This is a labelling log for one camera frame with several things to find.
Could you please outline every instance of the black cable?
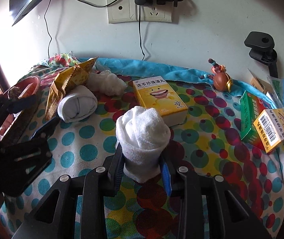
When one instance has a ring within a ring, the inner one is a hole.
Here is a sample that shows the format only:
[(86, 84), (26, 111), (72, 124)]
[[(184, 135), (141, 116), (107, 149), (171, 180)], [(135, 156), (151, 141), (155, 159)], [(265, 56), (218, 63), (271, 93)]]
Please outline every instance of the black cable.
[(49, 33), (48, 24), (47, 24), (47, 19), (46, 19), (46, 14), (47, 14), (47, 11), (48, 11), (48, 9), (49, 9), (50, 3), (51, 3), (51, 0), (49, 1), (47, 10), (46, 10), (46, 12), (45, 12), (45, 14), (44, 14), (44, 20), (45, 20), (45, 22), (46, 22), (47, 32), (48, 32), (48, 34), (49, 34), (49, 36), (50, 36), (50, 38), (51, 38), (51, 39), (50, 39), (50, 42), (49, 42), (49, 45), (48, 45), (48, 58), (50, 58), (49, 48), (50, 48), (50, 43), (51, 43), (51, 41), (52, 41), (52, 37), (51, 37), (51, 35), (50, 35), (50, 33)]
[(139, 6), (139, 33), (140, 33), (140, 47), (141, 47), (142, 54), (143, 54), (143, 59), (142, 59), (143, 61), (145, 58), (145, 54), (142, 48), (142, 37), (141, 37), (141, 6)]
[(90, 5), (90, 6), (93, 6), (93, 7), (95, 7), (95, 8), (104, 8), (104, 7), (108, 7), (108, 6), (110, 6), (110, 5), (114, 4), (114, 3), (116, 3), (118, 0), (114, 0), (113, 2), (111, 2), (111, 3), (109, 3), (109, 4), (106, 4), (106, 5), (95, 5), (95, 4), (93, 4), (93, 3), (89, 3), (89, 2), (86, 2), (86, 1), (83, 1), (83, 0), (77, 0), (77, 1), (82, 2), (82, 3), (85, 3), (85, 4)]

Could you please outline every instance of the metal screw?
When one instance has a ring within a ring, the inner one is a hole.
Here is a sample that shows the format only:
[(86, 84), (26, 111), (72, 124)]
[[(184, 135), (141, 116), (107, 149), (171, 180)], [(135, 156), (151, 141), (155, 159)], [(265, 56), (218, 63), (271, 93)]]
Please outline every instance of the metal screw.
[(180, 166), (179, 167), (179, 172), (188, 172), (189, 171), (189, 169), (187, 169), (187, 167), (185, 167), (185, 166)]
[(69, 179), (69, 176), (68, 176), (68, 175), (62, 175), (62, 176), (60, 177), (60, 181), (62, 181), (62, 182), (66, 182), (68, 179)]
[(224, 181), (224, 178), (223, 178), (223, 176), (221, 176), (221, 175), (216, 175), (216, 176), (215, 176), (215, 180), (216, 180), (217, 182), (222, 182), (222, 181)]
[(105, 172), (105, 168), (103, 166), (99, 166), (95, 169), (95, 171), (98, 173), (102, 173), (102, 172)]

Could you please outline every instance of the yellow medicine box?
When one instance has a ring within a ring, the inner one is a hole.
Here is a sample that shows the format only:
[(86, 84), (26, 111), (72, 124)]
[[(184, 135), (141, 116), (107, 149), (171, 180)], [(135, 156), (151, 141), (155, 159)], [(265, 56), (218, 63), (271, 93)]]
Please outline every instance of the yellow medicine box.
[(284, 141), (284, 109), (263, 110), (254, 121), (266, 153)]
[(184, 122), (188, 108), (161, 76), (133, 81), (133, 89), (140, 106), (155, 108), (167, 126)]

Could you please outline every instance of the bed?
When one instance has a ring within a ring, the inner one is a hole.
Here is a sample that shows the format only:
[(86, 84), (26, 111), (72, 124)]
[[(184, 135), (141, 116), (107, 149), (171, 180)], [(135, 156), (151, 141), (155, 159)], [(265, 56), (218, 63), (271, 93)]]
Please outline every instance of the bed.
[[(38, 110), (20, 141), (27, 141), (44, 119), (50, 84), (58, 72), (78, 61), (68, 54), (44, 60), (24, 76), (42, 78), (42, 98)], [(99, 58), (99, 70), (109, 68), (128, 87), (120, 97), (98, 92), (98, 107), (90, 117), (74, 123), (60, 121), (48, 139), (52, 163), (18, 198), (5, 197), (0, 220), (9, 234), (21, 225), (50, 186), (63, 174), (71, 177), (87, 174), (115, 152), (115, 122), (137, 105), (132, 81), (142, 77), (162, 76), (188, 106), (185, 122), (171, 128), (175, 160), (201, 175), (222, 174), (246, 200), (272, 237), (276, 237), (284, 219), (284, 145), (270, 155), (240, 141), (239, 98), (245, 90), (271, 104), (252, 86), (234, 81), (231, 93), (211, 87), (204, 72), (138, 60)], [(79, 238), (82, 197), (78, 198), (75, 238)], [(115, 198), (105, 197), (108, 238), (176, 237), (180, 201), (168, 198), (160, 176), (139, 184), (123, 176)]]

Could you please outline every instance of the polka dot bedsheet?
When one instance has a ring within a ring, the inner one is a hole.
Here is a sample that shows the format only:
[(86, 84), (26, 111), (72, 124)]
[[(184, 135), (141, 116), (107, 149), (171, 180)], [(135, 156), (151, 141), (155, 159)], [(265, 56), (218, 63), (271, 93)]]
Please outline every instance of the polka dot bedsheet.
[[(41, 103), (21, 141), (27, 141), (45, 123), (44, 113), (50, 84), (64, 68), (37, 66), (28, 74), (42, 77)], [(74, 123), (60, 121), (48, 139), (52, 163), (17, 198), (5, 196), (0, 220), (13, 234), (50, 186), (63, 174), (87, 174), (115, 152), (115, 121), (137, 105), (132, 81), (138, 77), (118, 76), (128, 87), (120, 97), (98, 92), (98, 107), (90, 117)], [(201, 175), (222, 174), (268, 232), (275, 237), (284, 217), (284, 146), (267, 155), (240, 141), (238, 97), (212, 90), (205, 83), (168, 81), (188, 106), (185, 122), (171, 128), (174, 158)], [(79, 238), (82, 196), (78, 198), (75, 238)], [(138, 184), (123, 176), (114, 198), (105, 197), (108, 238), (168, 238), (177, 235), (180, 201), (168, 198), (160, 176)]]

